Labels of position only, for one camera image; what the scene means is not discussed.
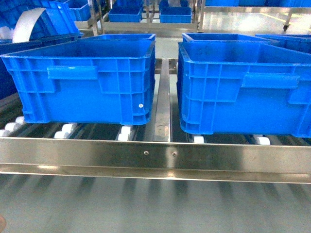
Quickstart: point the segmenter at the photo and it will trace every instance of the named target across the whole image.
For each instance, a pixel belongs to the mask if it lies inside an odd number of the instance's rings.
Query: stainless steel shelf
[[[268,135],[272,145],[260,146],[248,135],[215,134],[204,144],[189,143],[168,88],[176,67],[175,59],[157,60],[152,121],[135,128],[134,141],[115,141],[120,125],[79,124],[69,139],[58,140],[52,137],[62,124],[26,124],[0,138],[0,173],[311,183],[308,139]],[[2,124],[20,111],[19,99],[3,102]]]
[[[198,25],[196,23],[118,23],[104,22],[105,31],[162,31],[162,30],[184,30],[196,32]]]
[[[223,12],[223,13],[293,13],[293,14],[310,14],[311,8],[290,8],[290,7],[204,7],[204,12]]]

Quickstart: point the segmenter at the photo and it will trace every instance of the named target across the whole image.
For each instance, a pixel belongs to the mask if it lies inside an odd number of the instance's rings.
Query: crate rim
[[[19,52],[12,52],[12,53],[7,53],[7,54],[2,54],[0,55],[0,58],[22,58],[22,59],[65,59],[65,58],[70,58],[73,60],[82,60],[85,59],[86,57],[57,57],[57,56],[18,56],[16,54],[19,53],[23,53],[26,51],[32,51],[32,50],[39,50],[39,49],[44,49],[44,48],[49,48],[49,47],[53,47],[53,46],[59,46],[59,45],[64,45],[64,44],[70,44],[70,43],[77,43],[78,41],[69,41],[66,43],[62,43],[62,44],[57,44],[57,45],[50,45],[50,46],[45,46],[42,48],[35,48],[35,49],[31,49],[31,50],[23,50],[23,51],[19,51]],[[148,58],[151,57],[153,49],[155,48],[156,42],[152,41],[150,43],[149,48],[147,49],[145,55],[140,56],[140,57],[87,57],[88,59],[94,59],[94,60],[108,60],[108,59],[131,59],[131,60],[138,60],[138,59],[143,59],[143,58]]]
[[[258,36],[261,38],[261,36],[266,36],[266,37],[270,37],[273,39],[273,37],[277,36],[280,39],[287,39],[287,40],[296,40],[296,41],[306,41],[306,42],[311,42],[311,35],[310,38],[305,38],[305,37],[299,37],[299,36],[295,36],[294,34],[289,34],[289,35],[282,35],[282,34],[256,34],[255,36]]]
[[[201,34],[201,35],[245,35],[245,34],[239,34],[239,33],[182,33],[182,36],[183,38],[185,39],[188,39],[189,41],[199,41],[199,42],[203,42],[203,41],[238,41],[238,40],[195,40],[193,38],[191,38],[189,35],[193,35],[193,34]],[[253,36],[253,35],[245,35],[245,36],[248,36],[248,37],[251,37],[251,38],[258,38],[258,39],[262,39],[262,40],[265,40],[265,41],[274,41],[274,42],[278,42],[277,40],[273,40],[273,39],[268,39],[268,38],[263,38],[263,37],[260,37],[260,36]],[[255,43],[258,43],[260,42],[259,40],[258,41],[248,41],[248,40],[245,40],[247,42],[255,42]]]
[[[122,33],[122,34],[102,34],[102,35],[119,35],[119,36],[123,36],[123,35],[150,35],[148,38],[127,38],[127,39],[99,39],[99,40],[149,40],[149,39],[153,39],[155,38],[156,34],[154,33]],[[86,38],[82,38],[82,39],[96,39],[97,37],[100,37],[102,35],[98,35],[98,36],[92,36],[92,37],[86,37]]]
[[[193,64],[215,64],[215,65],[252,65],[252,66],[262,66],[262,65],[265,65],[265,66],[280,66],[280,67],[288,67],[288,66],[291,66],[291,67],[311,67],[311,62],[310,63],[252,63],[252,62],[208,62],[208,61],[194,61],[192,60],[190,57],[189,57],[189,54],[186,50],[186,48],[184,47],[183,45],[184,42],[178,42],[178,46],[179,46],[179,50],[181,51],[181,55],[183,56],[184,58],[184,61],[185,62],[188,62],[188,63],[193,63]],[[273,46],[273,45],[267,45],[267,44],[264,44],[265,46],[270,46],[270,47],[274,47],[274,48],[278,48],[278,49],[282,49],[282,50],[289,50],[289,49],[286,49],[286,48],[281,48],[281,47],[277,47],[277,46]],[[305,53],[305,52],[299,52],[299,51],[295,51],[295,50],[290,50],[290,51],[294,51],[294,52],[298,52],[298,53],[301,53],[301,54],[304,54],[304,55],[308,55],[311,57],[311,54],[309,53]]]

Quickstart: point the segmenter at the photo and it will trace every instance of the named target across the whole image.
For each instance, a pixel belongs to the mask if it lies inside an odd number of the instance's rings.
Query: white roller
[[[76,123],[71,123],[71,124],[65,124],[62,127],[62,131],[63,132],[68,132],[71,133],[72,131],[74,131],[74,129],[77,127]]]
[[[131,134],[133,130],[133,126],[132,125],[123,125],[121,128],[121,133],[123,134]]]
[[[118,141],[128,141],[129,138],[130,138],[130,135],[121,133],[118,136]]]
[[[11,123],[7,123],[4,129],[10,132],[14,132],[18,130],[20,127],[21,127],[21,124],[18,124],[16,122],[11,122]]]
[[[23,116],[17,117],[16,120],[15,120],[15,122],[18,123],[18,124],[20,124],[20,125],[26,124],[26,122],[25,122],[25,117],[23,117]]]
[[[204,143],[204,137],[202,135],[193,135],[194,143]]]
[[[257,145],[270,145],[270,140],[267,137],[254,137]]]
[[[0,137],[8,137],[10,135],[10,131],[0,130]]]
[[[55,139],[66,139],[68,138],[69,133],[64,131],[57,131],[54,135]]]

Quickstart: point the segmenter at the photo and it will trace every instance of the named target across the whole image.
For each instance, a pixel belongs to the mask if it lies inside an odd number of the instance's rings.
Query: caster wheel
[[[283,30],[286,32],[288,28],[289,28],[289,25],[284,25]]]

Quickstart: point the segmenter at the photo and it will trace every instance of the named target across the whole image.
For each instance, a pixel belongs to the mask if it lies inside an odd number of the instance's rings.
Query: conveyor rack
[[[25,124],[0,138],[0,173],[170,180],[311,183],[311,141],[266,135],[215,134],[191,142],[179,127],[170,77],[176,59],[157,59],[153,118],[134,127],[132,141],[117,141],[121,125],[78,124],[69,139],[53,139],[61,123]],[[21,115],[17,95],[1,101],[0,128]]]
[[[105,31],[176,31],[183,30],[187,32],[203,32],[203,22],[205,13],[265,13],[265,14],[277,14],[288,13],[287,20],[284,23],[284,31],[286,31],[290,25],[292,14],[311,14],[311,8],[301,7],[209,7],[205,6],[206,0],[192,1],[192,23],[154,23],[155,15],[159,13],[158,5],[148,5],[147,0],[145,2],[146,22],[141,23],[122,23],[122,22],[109,22],[108,12],[102,16],[102,13],[95,14],[94,4],[92,0],[88,0],[88,4],[91,10],[91,18],[88,21],[76,22],[77,27],[80,30],[88,30],[90,27],[93,29],[93,34],[98,35]],[[113,0],[107,1],[107,11],[112,8]],[[98,30],[97,22],[100,20],[101,32]]]

